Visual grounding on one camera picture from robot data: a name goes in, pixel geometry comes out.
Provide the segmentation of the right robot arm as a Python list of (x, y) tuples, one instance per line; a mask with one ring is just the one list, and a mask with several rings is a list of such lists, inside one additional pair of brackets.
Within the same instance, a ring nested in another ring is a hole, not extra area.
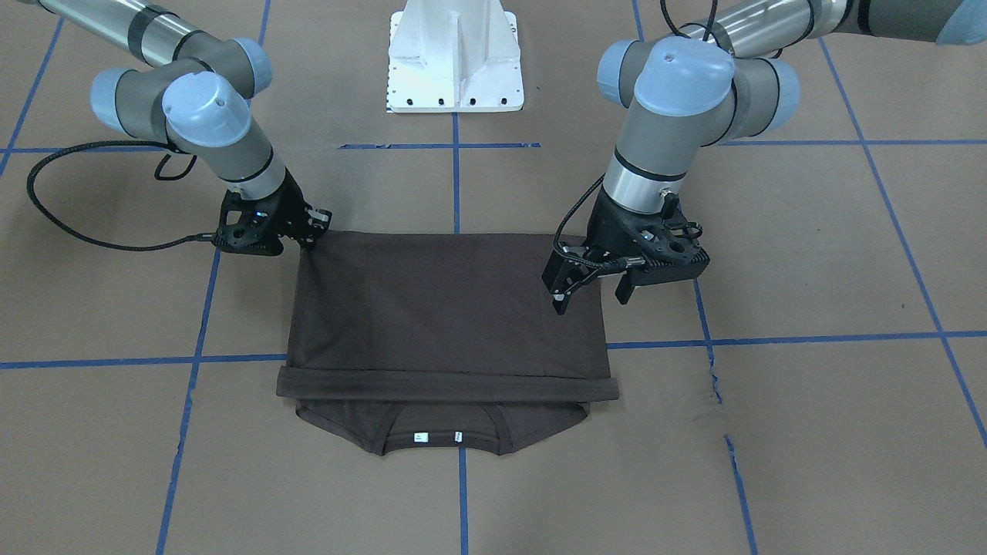
[(141, 1), (42, 1), (148, 64), (109, 68), (89, 88), (96, 118), (154, 146), (204, 161), (226, 186), (216, 231), (184, 237), (232, 254), (278, 256), (282, 239), (313, 248), (331, 222), (316, 210), (251, 115), (249, 99), (271, 84), (271, 60), (248, 38), (220, 41), (159, 5)]

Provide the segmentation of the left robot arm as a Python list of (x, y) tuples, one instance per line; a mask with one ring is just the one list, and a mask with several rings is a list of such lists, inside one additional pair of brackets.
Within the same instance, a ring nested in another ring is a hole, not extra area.
[(821, 36), (857, 34), (937, 45), (985, 39), (983, 1), (746, 1), (672, 27), (655, 41), (615, 42), (597, 85), (627, 109), (579, 246), (554, 236), (542, 280), (564, 314), (571, 296), (603, 275), (615, 295), (695, 280), (709, 264), (702, 228), (680, 192), (706, 146), (779, 129), (799, 108), (796, 71), (778, 53)]

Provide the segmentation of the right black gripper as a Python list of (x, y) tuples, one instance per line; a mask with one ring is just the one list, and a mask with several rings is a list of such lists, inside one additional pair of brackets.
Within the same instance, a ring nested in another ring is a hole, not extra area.
[(281, 239), (287, 237), (312, 249), (331, 221), (332, 212), (314, 210), (287, 172), (281, 186), (264, 199), (244, 200), (239, 193), (226, 192), (213, 246), (239, 255), (281, 255)]

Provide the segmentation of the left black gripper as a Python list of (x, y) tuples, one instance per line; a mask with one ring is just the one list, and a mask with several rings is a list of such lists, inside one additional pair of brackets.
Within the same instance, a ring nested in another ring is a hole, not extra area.
[[(676, 193), (670, 204), (655, 214), (638, 214), (600, 193), (584, 247), (554, 243), (547, 260), (542, 281), (554, 311), (563, 315), (579, 288), (620, 271), (625, 271), (615, 289), (620, 305), (630, 302), (637, 287), (695, 280), (711, 261), (699, 245), (702, 226), (684, 217)], [(645, 263), (626, 268), (625, 257), (641, 257)]]

